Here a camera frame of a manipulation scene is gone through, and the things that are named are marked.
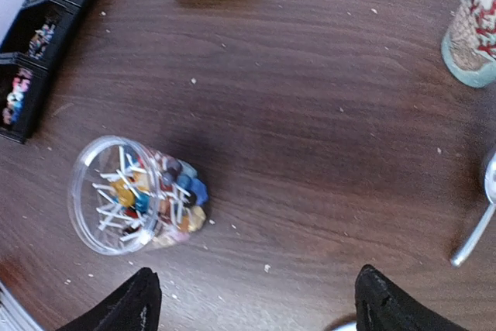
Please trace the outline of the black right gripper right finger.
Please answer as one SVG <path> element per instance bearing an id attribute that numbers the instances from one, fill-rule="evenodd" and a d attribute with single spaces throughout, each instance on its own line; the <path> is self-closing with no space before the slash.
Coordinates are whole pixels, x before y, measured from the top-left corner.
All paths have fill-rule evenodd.
<path id="1" fill-rule="evenodd" d="M 417 302 L 370 264 L 356 278 L 355 306 L 358 331 L 463 329 Z"/>

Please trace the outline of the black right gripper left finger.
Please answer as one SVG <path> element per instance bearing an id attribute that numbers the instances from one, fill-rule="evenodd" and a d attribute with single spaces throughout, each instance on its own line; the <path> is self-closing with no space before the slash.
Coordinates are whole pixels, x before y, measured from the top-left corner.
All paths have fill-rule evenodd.
<path id="1" fill-rule="evenodd" d="M 143 267 L 94 308 L 60 329 L 154 331 L 159 326 L 161 300 L 158 275 Z"/>

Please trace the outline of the clear plastic jar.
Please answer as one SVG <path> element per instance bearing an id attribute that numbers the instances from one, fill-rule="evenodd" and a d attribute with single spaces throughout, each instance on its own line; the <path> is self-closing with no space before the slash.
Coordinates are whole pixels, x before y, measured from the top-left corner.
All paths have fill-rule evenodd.
<path id="1" fill-rule="evenodd" d="M 79 154 L 68 212 L 81 241 L 119 256 L 172 247 L 211 215 L 208 187 L 189 163 L 121 136 L 102 136 Z"/>

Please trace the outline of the silver metal scoop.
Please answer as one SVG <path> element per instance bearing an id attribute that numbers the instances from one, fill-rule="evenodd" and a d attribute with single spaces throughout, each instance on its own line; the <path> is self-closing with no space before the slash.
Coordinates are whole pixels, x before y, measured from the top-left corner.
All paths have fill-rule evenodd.
<path id="1" fill-rule="evenodd" d="M 495 151 L 491 151 L 485 157 L 482 171 L 482 184 L 484 186 L 484 193 L 487 198 L 488 206 L 464 244 L 450 258 L 450 263 L 454 267 L 460 267 L 472 254 L 475 246 L 478 244 L 495 214 Z"/>

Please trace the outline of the black three-compartment candy tray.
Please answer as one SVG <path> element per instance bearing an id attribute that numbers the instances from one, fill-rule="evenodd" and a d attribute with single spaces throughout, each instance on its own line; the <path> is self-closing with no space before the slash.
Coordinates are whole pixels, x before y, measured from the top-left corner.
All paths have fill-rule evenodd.
<path id="1" fill-rule="evenodd" d="M 32 136 L 57 69 L 95 0 L 25 0 L 1 42 L 1 135 Z"/>

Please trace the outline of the silver jar lid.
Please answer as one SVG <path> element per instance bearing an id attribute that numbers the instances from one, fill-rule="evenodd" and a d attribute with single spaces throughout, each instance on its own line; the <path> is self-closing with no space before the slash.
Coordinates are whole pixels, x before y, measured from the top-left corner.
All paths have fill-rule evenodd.
<path id="1" fill-rule="evenodd" d="M 325 331 L 356 331 L 357 321 L 354 318 L 337 319 L 324 328 Z"/>

